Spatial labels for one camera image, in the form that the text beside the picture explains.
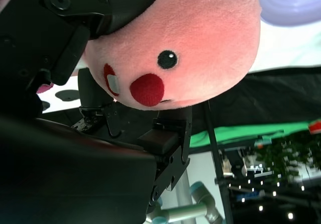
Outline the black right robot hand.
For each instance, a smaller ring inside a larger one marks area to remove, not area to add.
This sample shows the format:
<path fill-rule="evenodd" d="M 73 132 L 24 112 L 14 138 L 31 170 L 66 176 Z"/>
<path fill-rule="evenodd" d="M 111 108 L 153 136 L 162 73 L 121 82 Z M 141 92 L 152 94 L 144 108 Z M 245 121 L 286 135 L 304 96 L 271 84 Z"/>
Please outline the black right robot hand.
<path fill-rule="evenodd" d="M 10 0 L 1 12 L 1 223 L 143 223 L 185 172 L 192 109 L 160 111 L 132 143 L 90 71 L 79 72 L 83 118 L 40 115 L 45 83 L 67 83 L 87 42 L 155 0 Z"/>

